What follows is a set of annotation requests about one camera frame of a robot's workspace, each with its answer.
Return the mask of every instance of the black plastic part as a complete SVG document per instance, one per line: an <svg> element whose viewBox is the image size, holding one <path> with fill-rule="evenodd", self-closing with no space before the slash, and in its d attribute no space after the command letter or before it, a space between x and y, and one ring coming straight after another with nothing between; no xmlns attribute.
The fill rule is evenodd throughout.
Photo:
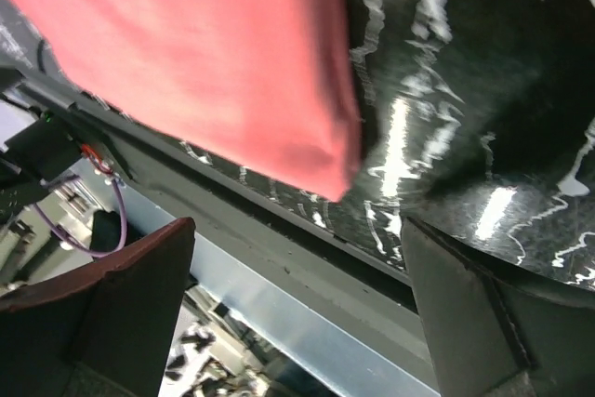
<svg viewBox="0 0 595 397"><path fill-rule="evenodd" d="M222 302L220 302L215 307L215 309L213 309L213 313L215 313L219 318L225 318L229 312L230 312L230 308L227 307Z"/></svg>
<svg viewBox="0 0 595 397"><path fill-rule="evenodd" d="M188 275L188 281L186 282L186 291L190 290L193 287L196 287L198 285L198 279L196 279L194 276L192 276L191 274Z"/></svg>
<svg viewBox="0 0 595 397"><path fill-rule="evenodd" d="M582 395L595 387L595 296L412 219L403 254L441 394Z"/></svg>
<svg viewBox="0 0 595 397"><path fill-rule="evenodd" d="M14 174L0 183L0 225L17 216L23 207L41 202L49 192L38 180L24 173Z"/></svg>
<svg viewBox="0 0 595 397"><path fill-rule="evenodd" d="M58 118L40 119L7 141L7 158L34 179L53 180L81 158Z"/></svg>
<svg viewBox="0 0 595 397"><path fill-rule="evenodd" d="M411 221L403 254L443 396L479 396L528 366L482 278Z"/></svg>
<svg viewBox="0 0 595 397"><path fill-rule="evenodd" d="M158 394L194 225L179 219L98 262L0 298L6 397Z"/></svg>
<svg viewBox="0 0 595 397"><path fill-rule="evenodd" d="M49 239L41 245L39 250L23 265L15 275L13 281L27 283L46 261L60 248L60 239L53 232Z"/></svg>
<svg viewBox="0 0 595 397"><path fill-rule="evenodd" d="M120 215L114 211L102 209L93 214L93 227L91 243L89 248L100 253L113 251L120 242ZM130 245L140 239L143 234L128 222L126 233L126 245Z"/></svg>
<svg viewBox="0 0 595 397"><path fill-rule="evenodd" d="M11 67L0 66L0 92L13 87L22 79L22 74Z"/></svg>
<svg viewBox="0 0 595 397"><path fill-rule="evenodd" d="M19 270L20 262L25 258L29 242L19 239L8 253L7 260L0 269L0 285L7 285L13 282Z"/></svg>
<svg viewBox="0 0 595 397"><path fill-rule="evenodd" d="M78 104L74 103L73 97L85 97L85 92L76 94L67 86L56 85L54 80L49 78L29 80L29 84L23 84L19 87L19 92L26 97L31 104L44 111L54 113L54 118L59 118L63 124L66 124L67 130L77 138L78 142L86 143L91 146L95 152L104 160L112 160L114 170L123 173L127 178L132 179L133 175L127 162L113 150L110 139L104 132L94 126L90 126L88 121L82 119L78 113Z"/></svg>
<svg viewBox="0 0 595 397"><path fill-rule="evenodd" d="M19 218L18 215L11 216L6 222L3 222L0 226L0 244L7 238L10 233L10 227Z"/></svg>

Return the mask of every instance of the red wire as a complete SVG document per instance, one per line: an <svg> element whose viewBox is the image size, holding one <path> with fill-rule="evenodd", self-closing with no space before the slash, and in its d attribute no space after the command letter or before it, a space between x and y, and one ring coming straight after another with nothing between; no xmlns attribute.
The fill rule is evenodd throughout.
<svg viewBox="0 0 595 397"><path fill-rule="evenodd" d="M88 159L88 161L93 165L98 171L102 174L110 176L113 174L113 171L107 167L105 162L99 157L99 155L95 152L93 148L91 148L88 144L81 145L81 151L83 152L83 156Z"/></svg>

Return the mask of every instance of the red fabric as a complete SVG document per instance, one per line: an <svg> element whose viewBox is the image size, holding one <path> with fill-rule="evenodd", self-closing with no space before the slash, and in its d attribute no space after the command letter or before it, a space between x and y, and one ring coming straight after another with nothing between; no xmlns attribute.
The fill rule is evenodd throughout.
<svg viewBox="0 0 595 397"><path fill-rule="evenodd" d="M83 88L337 200L359 164L344 0L13 0Z"/></svg>

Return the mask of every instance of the cable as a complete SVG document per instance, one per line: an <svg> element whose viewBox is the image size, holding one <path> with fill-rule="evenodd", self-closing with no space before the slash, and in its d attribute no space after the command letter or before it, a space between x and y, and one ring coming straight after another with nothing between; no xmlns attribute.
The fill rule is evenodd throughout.
<svg viewBox="0 0 595 397"><path fill-rule="evenodd" d="M88 144L81 145L81 150L83 151L83 156L95 167L101 174L105 174L106 176L112 176L113 171L107 166L101 157L95 152L93 148L91 148Z"/></svg>
<svg viewBox="0 0 595 397"><path fill-rule="evenodd" d="M127 234L128 233L127 218L126 218L126 209L124 207L124 199L122 197L122 193L120 192L120 188L118 187L116 178L111 176L110 181L112 183L113 192L115 193L115 198L118 203L118 209L120 212L120 228L121 228L121 230L120 230L120 241L118 242L118 245L116 246L116 248L113 251L111 251L109 253L103 253L100 251L89 250L88 248L83 246L79 241L74 239L74 237L72 237L64 229L62 229L61 227L58 227L56 224L54 224L49 219L49 217L46 215L46 213L39 207L39 204L32 205L32 208L37 212L37 214L39 214L39 217L42 219L42 221L44 221L46 223L46 225L49 227L49 229L61 241L65 242L68 245L71 245L72 247L76 248L79 251L87 253L88 255L92 256L93 258L104 258L104 257L110 255L111 253L124 248L126 246L126 237L128 236L128 234Z"/></svg>

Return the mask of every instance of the glossy black material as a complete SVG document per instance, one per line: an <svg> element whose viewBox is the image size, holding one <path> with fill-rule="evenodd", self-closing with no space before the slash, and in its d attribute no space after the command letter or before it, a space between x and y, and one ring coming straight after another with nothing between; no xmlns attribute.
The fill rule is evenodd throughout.
<svg viewBox="0 0 595 397"><path fill-rule="evenodd" d="M379 139L340 204L180 148L394 269L405 214L595 288L593 2L347 0L364 140Z"/></svg>

